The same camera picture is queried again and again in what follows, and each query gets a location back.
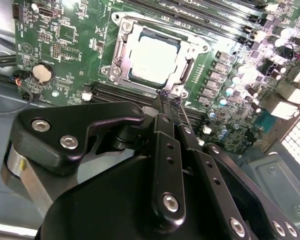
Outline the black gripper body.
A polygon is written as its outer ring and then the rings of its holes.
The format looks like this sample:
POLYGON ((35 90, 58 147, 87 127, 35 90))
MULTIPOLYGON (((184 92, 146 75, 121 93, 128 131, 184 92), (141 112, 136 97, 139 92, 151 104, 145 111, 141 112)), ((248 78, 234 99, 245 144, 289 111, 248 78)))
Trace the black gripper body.
POLYGON ((39 240, 226 240, 207 191, 183 174, 186 218, 158 231, 151 212, 151 161, 130 158, 66 191, 49 208, 39 240))

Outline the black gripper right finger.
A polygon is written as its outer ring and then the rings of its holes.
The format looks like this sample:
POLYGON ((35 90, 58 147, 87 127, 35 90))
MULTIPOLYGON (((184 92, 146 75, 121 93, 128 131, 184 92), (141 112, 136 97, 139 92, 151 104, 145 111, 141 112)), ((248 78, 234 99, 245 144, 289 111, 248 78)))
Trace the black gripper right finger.
POLYGON ((187 218, 174 240, 300 240, 300 231, 261 189, 215 145, 200 146, 180 98, 172 117, 181 144, 187 218))

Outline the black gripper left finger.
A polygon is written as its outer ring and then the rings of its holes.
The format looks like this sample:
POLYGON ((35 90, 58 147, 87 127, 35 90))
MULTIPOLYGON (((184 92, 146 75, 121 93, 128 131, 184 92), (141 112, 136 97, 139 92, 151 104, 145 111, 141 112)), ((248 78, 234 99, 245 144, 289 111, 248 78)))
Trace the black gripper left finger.
POLYGON ((150 160, 150 209, 159 227, 186 219, 180 141, 172 100, 33 108, 13 121, 5 161, 44 218, 63 193, 128 159, 150 160))

